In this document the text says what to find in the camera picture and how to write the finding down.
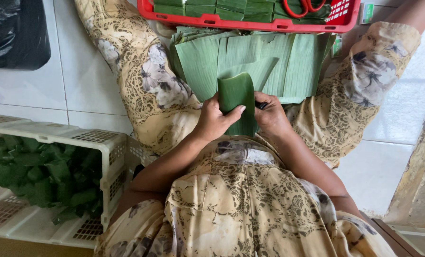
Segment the red plastic crate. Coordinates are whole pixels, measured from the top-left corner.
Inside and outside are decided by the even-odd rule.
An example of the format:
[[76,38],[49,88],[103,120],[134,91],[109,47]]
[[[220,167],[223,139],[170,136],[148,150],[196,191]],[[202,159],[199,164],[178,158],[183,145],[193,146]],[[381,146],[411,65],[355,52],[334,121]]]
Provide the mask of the red plastic crate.
[[221,20],[217,14],[203,14],[200,18],[153,12],[150,0],[138,0],[138,11],[149,20],[194,27],[217,27],[224,29],[242,29],[277,32],[335,32],[345,33],[353,28],[357,21],[360,0],[332,0],[332,12],[326,25],[295,25],[289,19],[276,19],[272,23]]

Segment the red scissors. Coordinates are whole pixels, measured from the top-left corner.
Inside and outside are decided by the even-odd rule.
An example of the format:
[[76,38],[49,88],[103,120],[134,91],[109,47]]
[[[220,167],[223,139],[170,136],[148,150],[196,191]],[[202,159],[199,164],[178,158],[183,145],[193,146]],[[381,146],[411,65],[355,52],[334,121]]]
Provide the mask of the red scissors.
[[320,10],[320,8],[322,8],[322,6],[324,5],[325,0],[322,0],[322,3],[320,3],[319,6],[317,6],[317,8],[315,9],[312,7],[311,0],[300,0],[300,2],[301,2],[301,5],[303,6],[304,12],[302,14],[296,14],[292,10],[290,10],[289,5],[287,4],[287,0],[282,1],[282,3],[284,4],[285,10],[288,12],[290,16],[292,16],[293,18],[302,18],[306,16],[308,11],[316,12]]

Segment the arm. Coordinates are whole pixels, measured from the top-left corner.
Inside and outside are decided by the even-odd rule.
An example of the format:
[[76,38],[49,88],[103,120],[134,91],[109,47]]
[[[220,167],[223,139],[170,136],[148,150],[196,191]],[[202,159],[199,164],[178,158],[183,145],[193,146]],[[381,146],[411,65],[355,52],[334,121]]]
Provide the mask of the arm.
[[413,26],[420,34],[423,33],[425,31],[425,0],[407,0],[385,21]]
[[200,151],[219,138],[241,117],[244,105],[237,106],[226,116],[219,110],[218,94],[205,101],[198,124],[175,148],[145,167],[132,181],[129,190],[119,200],[110,220],[113,224],[130,207],[154,199],[164,202],[171,184],[183,176]]
[[317,185],[330,197],[336,209],[362,218],[341,179],[306,146],[293,130],[276,96],[255,92],[257,102],[268,102],[264,110],[255,108],[255,119],[263,133],[277,146],[284,165],[297,178]]

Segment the floral dress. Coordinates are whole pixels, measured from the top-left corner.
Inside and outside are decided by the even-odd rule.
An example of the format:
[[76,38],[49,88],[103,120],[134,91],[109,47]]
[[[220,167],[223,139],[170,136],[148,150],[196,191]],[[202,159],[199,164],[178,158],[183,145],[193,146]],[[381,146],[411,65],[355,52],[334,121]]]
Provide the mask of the floral dress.
[[[147,165],[193,130],[202,105],[170,70],[160,40],[133,5],[75,2],[117,78]],[[411,26],[375,23],[316,96],[286,109],[294,130],[330,167],[358,145],[419,44]],[[335,210],[321,189],[286,170],[265,138],[211,142],[165,203],[127,210],[99,237],[95,255],[394,256],[363,220]]]

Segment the hand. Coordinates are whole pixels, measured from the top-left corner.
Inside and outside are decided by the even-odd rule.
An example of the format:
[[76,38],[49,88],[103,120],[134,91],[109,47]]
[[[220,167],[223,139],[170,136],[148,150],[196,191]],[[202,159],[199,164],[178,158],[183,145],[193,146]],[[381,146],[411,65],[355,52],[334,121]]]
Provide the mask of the hand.
[[255,101],[268,103],[263,110],[255,108],[255,119],[261,130],[269,137],[284,136],[292,126],[278,98],[258,91],[254,95]]
[[238,105],[227,115],[224,115],[219,110],[218,99],[219,95],[216,93],[213,97],[205,101],[198,124],[191,133],[196,138],[204,140],[207,143],[222,136],[228,127],[241,118],[241,114],[246,109],[244,105]]

